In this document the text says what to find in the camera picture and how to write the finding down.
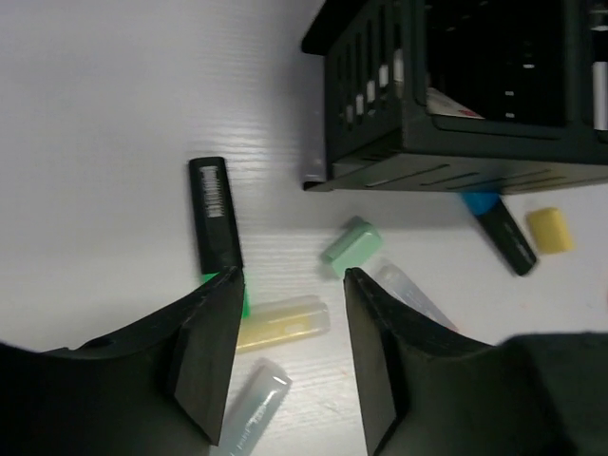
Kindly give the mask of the white eraser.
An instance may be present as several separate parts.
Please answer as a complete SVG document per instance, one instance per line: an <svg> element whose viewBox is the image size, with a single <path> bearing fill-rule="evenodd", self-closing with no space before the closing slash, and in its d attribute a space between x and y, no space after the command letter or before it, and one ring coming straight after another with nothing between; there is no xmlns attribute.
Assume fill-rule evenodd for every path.
<svg viewBox="0 0 608 456"><path fill-rule="evenodd" d="M427 88L427 112L432 115L482 120L473 110L459 104L434 87Z"/></svg>

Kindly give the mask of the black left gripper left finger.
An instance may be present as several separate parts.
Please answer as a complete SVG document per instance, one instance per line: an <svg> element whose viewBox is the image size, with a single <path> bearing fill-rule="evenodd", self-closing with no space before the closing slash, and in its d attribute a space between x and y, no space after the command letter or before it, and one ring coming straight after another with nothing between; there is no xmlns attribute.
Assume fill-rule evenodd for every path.
<svg viewBox="0 0 608 456"><path fill-rule="evenodd" d="M5 455L206 455L219 443L244 277L228 268L178 301L86 342L1 347Z"/></svg>

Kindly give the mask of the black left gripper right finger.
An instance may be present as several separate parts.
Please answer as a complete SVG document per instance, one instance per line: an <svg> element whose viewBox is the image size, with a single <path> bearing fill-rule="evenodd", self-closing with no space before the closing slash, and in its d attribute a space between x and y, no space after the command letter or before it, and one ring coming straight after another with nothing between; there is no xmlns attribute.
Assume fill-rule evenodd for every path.
<svg viewBox="0 0 608 456"><path fill-rule="evenodd" d="M344 277L370 455L603 455L607 337L532 333L492 346Z"/></svg>

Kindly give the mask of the black marker green cap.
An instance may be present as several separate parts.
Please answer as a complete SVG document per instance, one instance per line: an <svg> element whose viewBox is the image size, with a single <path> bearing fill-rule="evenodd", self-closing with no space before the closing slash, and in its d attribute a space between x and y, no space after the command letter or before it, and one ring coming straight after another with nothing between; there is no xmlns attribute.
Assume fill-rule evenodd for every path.
<svg viewBox="0 0 608 456"><path fill-rule="evenodd" d="M188 163L188 173L202 282L207 282L225 268L243 270L225 159L193 159Z"/></svg>

